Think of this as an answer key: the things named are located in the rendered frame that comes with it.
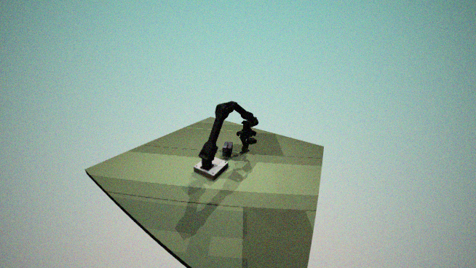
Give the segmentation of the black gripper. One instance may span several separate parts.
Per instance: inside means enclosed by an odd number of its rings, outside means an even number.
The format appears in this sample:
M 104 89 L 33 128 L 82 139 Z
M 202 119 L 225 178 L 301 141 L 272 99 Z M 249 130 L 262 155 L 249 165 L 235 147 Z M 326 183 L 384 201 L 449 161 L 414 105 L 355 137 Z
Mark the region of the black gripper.
M 249 146 L 249 144 L 251 145 L 251 144 L 257 143 L 256 139 L 250 138 L 250 132 L 251 132 L 251 130 L 244 130 L 244 129 L 237 132 L 238 136 L 240 134 L 239 138 L 240 138 L 242 144 L 246 146 L 246 148 Z

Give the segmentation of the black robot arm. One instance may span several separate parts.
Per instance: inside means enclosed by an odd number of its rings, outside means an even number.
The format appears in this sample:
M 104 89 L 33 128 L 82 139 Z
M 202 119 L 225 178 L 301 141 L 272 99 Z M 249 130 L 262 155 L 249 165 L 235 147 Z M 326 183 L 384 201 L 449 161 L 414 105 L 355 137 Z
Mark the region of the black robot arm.
M 251 130 L 250 137 L 252 137 L 252 135 L 256 135 L 256 131 L 251 129 L 251 127 L 258 125 L 257 117 L 254 117 L 253 113 L 244 110 L 237 102 L 234 101 L 229 101 L 227 103 L 219 103 L 215 108 L 215 121 L 210 133 L 210 137 L 202 147 L 201 152 L 198 154 L 199 158 L 202 159 L 201 168 L 205 170 L 210 170 L 214 166 L 212 165 L 212 161 L 214 160 L 215 153 L 217 153 L 218 150 L 218 147 L 216 146 L 218 135 L 221 131 L 223 121 L 233 110 L 237 111 L 243 119 L 246 119 L 246 121 L 244 120 L 242 122 L 243 129 Z

